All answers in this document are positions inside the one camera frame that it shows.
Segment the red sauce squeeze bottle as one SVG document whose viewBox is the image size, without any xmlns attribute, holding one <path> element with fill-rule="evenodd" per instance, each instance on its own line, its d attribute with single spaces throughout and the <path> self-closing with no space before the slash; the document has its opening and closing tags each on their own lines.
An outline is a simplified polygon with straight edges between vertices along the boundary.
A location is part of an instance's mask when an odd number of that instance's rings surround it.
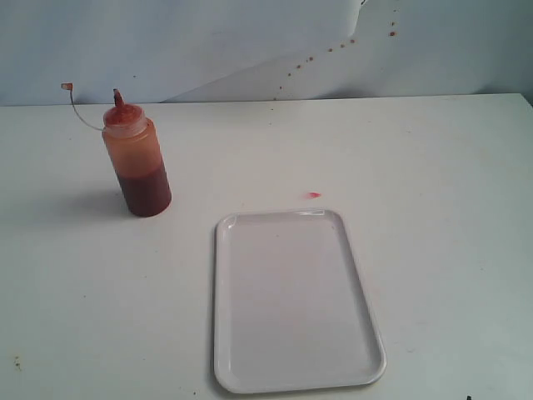
<svg viewBox="0 0 533 400">
<path fill-rule="evenodd" d="M 155 124 L 141 106 L 125 102 L 116 88 L 113 101 L 102 127 L 73 111 L 83 124 L 102 134 L 129 212 L 140 218 L 156 216 L 171 204 L 172 191 Z"/>
</svg>

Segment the small red table stain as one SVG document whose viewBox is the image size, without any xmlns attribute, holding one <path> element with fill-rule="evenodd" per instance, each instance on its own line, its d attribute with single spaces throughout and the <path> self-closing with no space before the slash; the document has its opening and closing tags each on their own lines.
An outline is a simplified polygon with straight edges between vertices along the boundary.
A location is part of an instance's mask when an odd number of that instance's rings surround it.
<svg viewBox="0 0 533 400">
<path fill-rule="evenodd" d="M 305 199 L 315 199 L 315 198 L 319 198 L 320 196 L 321 194 L 318 192 L 308 192 L 303 195 Z"/>
</svg>

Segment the white rectangular plastic tray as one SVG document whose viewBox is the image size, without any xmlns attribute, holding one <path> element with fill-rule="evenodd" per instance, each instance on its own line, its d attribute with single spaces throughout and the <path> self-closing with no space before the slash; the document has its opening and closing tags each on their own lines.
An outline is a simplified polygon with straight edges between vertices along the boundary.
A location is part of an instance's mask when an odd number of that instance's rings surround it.
<svg viewBox="0 0 533 400">
<path fill-rule="evenodd" d="M 213 372 L 230 393 L 367 386 L 386 352 L 341 216 L 234 213 L 215 231 Z"/>
</svg>

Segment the white backdrop sheet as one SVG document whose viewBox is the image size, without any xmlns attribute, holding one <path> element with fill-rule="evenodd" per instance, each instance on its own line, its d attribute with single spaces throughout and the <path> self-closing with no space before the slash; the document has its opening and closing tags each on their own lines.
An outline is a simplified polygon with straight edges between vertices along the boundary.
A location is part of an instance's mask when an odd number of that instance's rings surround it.
<svg viewBox="0 0 533 400">
<path fill-rule="evenodd" d="M 1 103 L 532 96 L 529 1 L 4 1 Z"/>
</svg>

